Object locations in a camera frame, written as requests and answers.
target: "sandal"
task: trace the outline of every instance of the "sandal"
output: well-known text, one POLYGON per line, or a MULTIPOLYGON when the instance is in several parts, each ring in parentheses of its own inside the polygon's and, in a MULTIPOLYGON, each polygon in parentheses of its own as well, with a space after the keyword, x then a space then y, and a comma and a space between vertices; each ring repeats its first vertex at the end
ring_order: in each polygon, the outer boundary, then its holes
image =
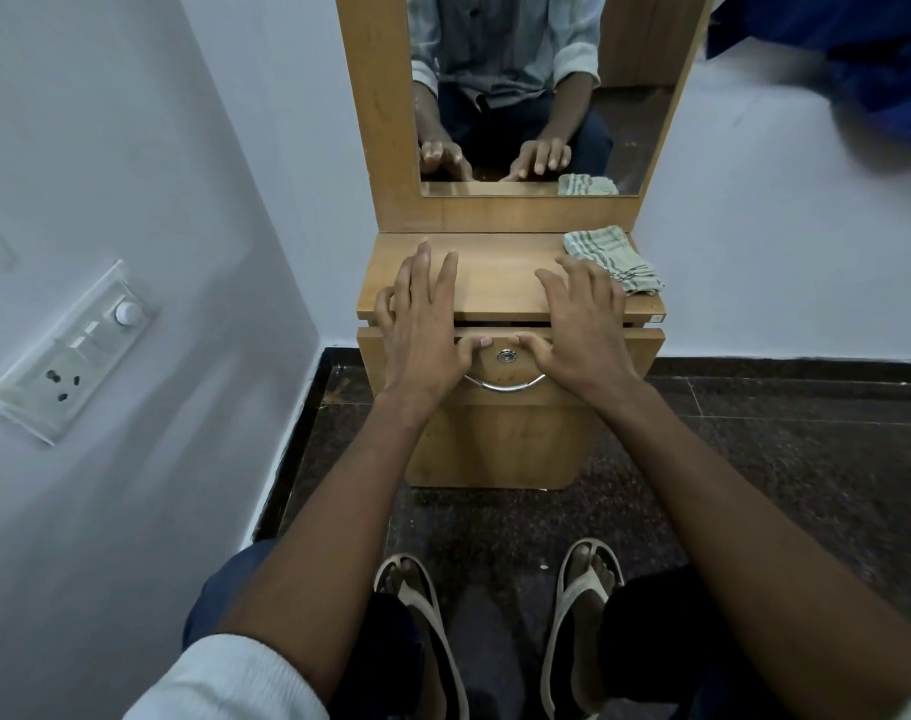
POLYGON ((585 714, 571 692, 571 671, 575 662, 575 626, 571 608, 575 600, 585 592, 595 592, 602 601, 609 600, 609 594, 605 592, 602 581, 592 568, 591 560, 596 555, 601 556, 608 569, 616 575, 616 586, 625 585, 616 554, 601 540, 587 537, 569 546, 569 552, 562 561, 558 582, 555 585, 555 617, 552 620, 552 632, 548 637, 545 662, 542 665, 542 707, 549 720, 583 720, 597 717, 585 714), (575 549, 581 545, 589 546, 589 567, 566 587, 569 561, 575 549))
POLYGON ((439 613, 439 599, 435 594, 435 584, 429 578, 425 566, 410 553, 397 553, 394 556, 389 556, 378 568, 374 584, 375 591, 378 592, 381 589, 385 574, 390 567, 401 570, 402 561, 412 561, 415 564, 422 575, 422 583, 425 586, 425 590, 428 591, 429 598, 426 599, 425 596, 415 591, 403 580, 398 598, 402 604, 416 610, 425 617, 425 621, 428 622, 428 626, 432 630, 432 649, 435 652, 442 687, 445 690, 446 700, 449 704, 446 720, 469 720, 469 699, 465 694, 465 686, 462 685, 462 677, 459 676, 458 668, 455 666, 455 658, 452 656, 451 649, 449 649, 446 630, 442 626, 442 615, 439 613), (448 664, 440 661, 442 657, 449 660, 448 664))

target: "white wall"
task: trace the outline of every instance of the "white wall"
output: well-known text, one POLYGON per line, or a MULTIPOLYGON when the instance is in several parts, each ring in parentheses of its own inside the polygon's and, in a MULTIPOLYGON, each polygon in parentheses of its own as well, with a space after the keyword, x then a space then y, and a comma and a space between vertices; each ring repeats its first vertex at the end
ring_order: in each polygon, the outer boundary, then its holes
POLYGON ((378 226, 335 0, 183 0, 328 346, 355 346, 378 226))
POLYGON ((911 146, 746 41, 696 64, 636 222, 663 355, 911 360, 911 146))
POLYGON ((56 447, 0 417, 0 718, 173 662, 318 345, 179 0, 0 0, 0 370, 117 257, 156 322, 56 447))

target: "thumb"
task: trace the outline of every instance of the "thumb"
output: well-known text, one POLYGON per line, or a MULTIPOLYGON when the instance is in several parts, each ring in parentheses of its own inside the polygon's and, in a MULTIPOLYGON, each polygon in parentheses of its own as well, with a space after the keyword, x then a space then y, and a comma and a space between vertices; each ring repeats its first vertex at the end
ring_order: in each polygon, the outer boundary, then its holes
POLYGON ((552 347, 548 341, 534 333, 520 333, 518 336, 512 336, 509 339, 510 344, 517 344, 523 349, 530 351, 535 357, 535 363, 539 369, 545 371, 545 365, 552 357, 552 347))
POLYGON ((465 336, 455 345, 455 354, 458 356, 459 365, 467 372, 472 366, 472 354, 492 345, 491 336, 465 336))

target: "white knob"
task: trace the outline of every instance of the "white knob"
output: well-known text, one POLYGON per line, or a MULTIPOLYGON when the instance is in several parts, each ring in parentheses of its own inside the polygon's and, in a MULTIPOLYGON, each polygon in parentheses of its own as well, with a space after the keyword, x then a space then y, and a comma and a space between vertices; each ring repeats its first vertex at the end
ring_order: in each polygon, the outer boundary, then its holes
POLYGON ((142 307, 130 300, 124 300, 115 308, 115 320, 123 326, 138 326, 144 318, 142 307))

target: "beige sandal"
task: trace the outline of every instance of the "beige sandal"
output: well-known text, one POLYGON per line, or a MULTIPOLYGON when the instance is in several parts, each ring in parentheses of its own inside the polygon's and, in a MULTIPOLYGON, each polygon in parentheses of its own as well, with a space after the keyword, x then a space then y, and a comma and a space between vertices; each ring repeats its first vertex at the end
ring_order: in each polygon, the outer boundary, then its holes
MULTIPOLYGON (((396 567, 401 570, 401 562, 403 560, 412 561, 415 566, 419 569, 419 573, 422 574, 422 583, 425 585, 425 589, 428 591, 429 598, 426 599, 421 593, 415 591, 408 583, 403 581, 401 583, 401 588, 399 589, 399 600, 402 604, 415 609, 423 617, 425 621, 428 622, 428 626, 431 627, 432 632, 435 635, 437 641, 433 642, 433 648, 435 649, 436 656, 439 655, 439 648, 441 647, 445 651, 446 658, 449 660, 449 673, 451 677, 451 685, 454 687, 456 700, 458 702, 458 717, 457 720, 469 720, 469 699, 465 694, 465 686, 462 685, 462 677, 459 676, 458 668, 455 666, 455 658, 452 656, 452 651, 449 648, 449 640, 446 638, 446 630, 442 626, 442 615, 439 613, 439 599, 435 595, 435 584, 432 583, 432 579, 428 575, 428 571, 425 570, 425 566, 422 562, 413 556, 410 553, 397 553, 394 556, 389 556, 385 559, 382 565, 378 568, 376 573, 376 580, 374 583, 375 591, 378 591, 383 583, 385 572, 390 567, 396 567)), ((443 664, 439 662, 440 671, 444 671, 443 664)), ((443 678, 443 687, 447 683, 443 678)), ((449 698, 449 708, 451 709, 452 704, 449 698)), ((453 718, 447 715, 446 720, 454 720, 453 718)))
POLYGON ((573 718, 590 717, 582 712, 575 704, 574 698, 571 697, 570 677, 572 666, 572 646, 574 634, 571 629, 571 608, 585 592, 595 592, 602 601, 609 600, 609 594, 605 592, 602 581, 592 568, 592 557, 598 555, 606 562, 609 570, 617 576, 617 587, 625 586, 625 580, 622 578, 622 569, 618 565, 618 558, 609 546, 601 540, 595 538, 582 538, 569 546, 569 552, 562 561, 562 567, 559 569, 559 578, 555 585, 555 617, 552 620, 552 632, 548 637, 548 647, 545 650, 545 661, 542 665, 542 707, 545 708, 545 714, 548 720, 572 720, 573 718), (569 570, 569 561, 575 549, 580 545, 589 546, 589 567, 585 573, 573 580, 566 587, 566 573, 569 570), (563 624, 569 618, 567 624, 565 646, 556 652, 556 645, 559 643, 559 632, 563 629, 563 624), (555 667, 553 677, 553 665, 565 664, 566 666, 555 667))

